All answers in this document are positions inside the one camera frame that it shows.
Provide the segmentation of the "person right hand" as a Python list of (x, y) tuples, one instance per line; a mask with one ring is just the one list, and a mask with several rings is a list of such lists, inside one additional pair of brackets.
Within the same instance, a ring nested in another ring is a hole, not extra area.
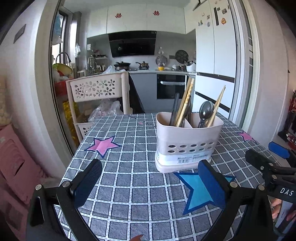
[(282, 200), (274, 198), (274, 200), (271, 202), (271, 213), (272, 213), (272, 218), (275, 220), (281, 210), (281, 205), (282, 205)]

